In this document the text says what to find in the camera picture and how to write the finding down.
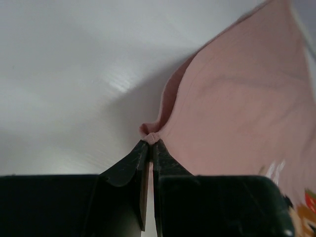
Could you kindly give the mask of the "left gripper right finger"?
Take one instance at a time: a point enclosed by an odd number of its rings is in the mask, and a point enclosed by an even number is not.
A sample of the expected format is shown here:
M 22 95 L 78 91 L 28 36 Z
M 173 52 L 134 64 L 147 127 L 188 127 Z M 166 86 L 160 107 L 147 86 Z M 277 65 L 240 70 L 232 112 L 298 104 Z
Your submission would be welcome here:
M 195 176 L 165 144 L 153 145 L 154 206 L 160 237 L 292 237 L 285 198 L 264 176 Z

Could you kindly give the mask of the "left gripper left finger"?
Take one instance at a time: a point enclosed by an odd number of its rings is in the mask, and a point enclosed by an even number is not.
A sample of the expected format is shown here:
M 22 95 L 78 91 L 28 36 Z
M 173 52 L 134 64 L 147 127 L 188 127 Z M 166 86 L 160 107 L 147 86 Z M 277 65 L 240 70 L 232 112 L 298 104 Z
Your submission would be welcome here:
M 149 146 L 101 174 L 0 179 L 3 237 L 139 237 L 146 225 Z

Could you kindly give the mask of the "pink printed t shirt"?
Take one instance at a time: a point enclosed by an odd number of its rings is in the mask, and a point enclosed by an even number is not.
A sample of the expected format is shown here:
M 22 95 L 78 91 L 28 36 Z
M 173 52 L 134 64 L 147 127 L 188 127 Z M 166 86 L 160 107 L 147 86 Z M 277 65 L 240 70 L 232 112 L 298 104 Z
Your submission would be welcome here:
M 316 234 L 316 104 L 290 1 L 262 3 L 192 55 L 139 131 L 192 174 L 270 178 L 295 235 Z

